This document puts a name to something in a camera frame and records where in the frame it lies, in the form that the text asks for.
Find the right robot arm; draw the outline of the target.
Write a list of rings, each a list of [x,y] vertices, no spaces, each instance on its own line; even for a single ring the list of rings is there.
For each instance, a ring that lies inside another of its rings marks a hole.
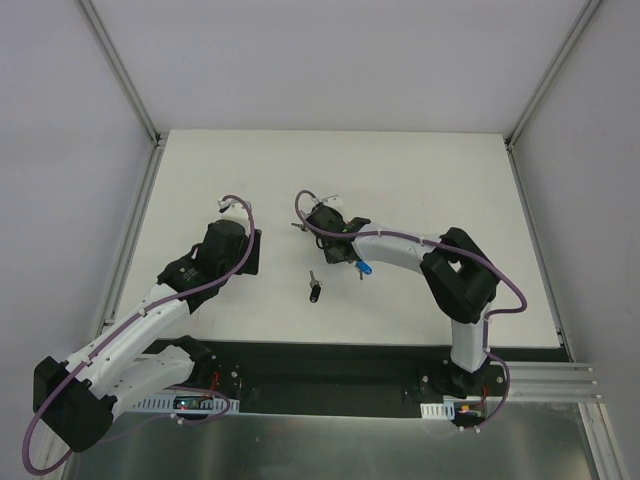
[[[316,236],[329,264],[381,262],[422,275],[436,304],[451,321],[449,360],[429,376],[432,388],[464,399],[484,385],[488,354],[483,316],[496,296],[499,279],[486,267],[488,258],[465,231],[450,228],[437,239],[419,238],[367,218],[347,221],[322,202],[299,217]]]

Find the black-headed key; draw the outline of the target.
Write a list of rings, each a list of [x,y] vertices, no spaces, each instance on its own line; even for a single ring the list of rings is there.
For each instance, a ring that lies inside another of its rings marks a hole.
[[[316,278],[314,272],[312,270],[309,271],[309,275],[310,275],[310,282],[309,282],[309,286],[310,286],[310,295],[309,295],[309,301],[311,303],[316,303],[321,295],[321,291],[322,291],[322,283]]]

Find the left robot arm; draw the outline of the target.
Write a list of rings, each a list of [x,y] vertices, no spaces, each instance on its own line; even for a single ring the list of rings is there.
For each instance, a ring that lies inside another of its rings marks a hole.
[[[251,219],[210,223],[204,239],[164,268],[133,311],[66,359],[48,356],[35,367],[34,420],[80,453],[156,391],[180,383],[204,387],[211,377],[211,355],[189,335],[141,364],[135,360],[162,333],[217,296],[232,276],[256,275],[260,240]]]

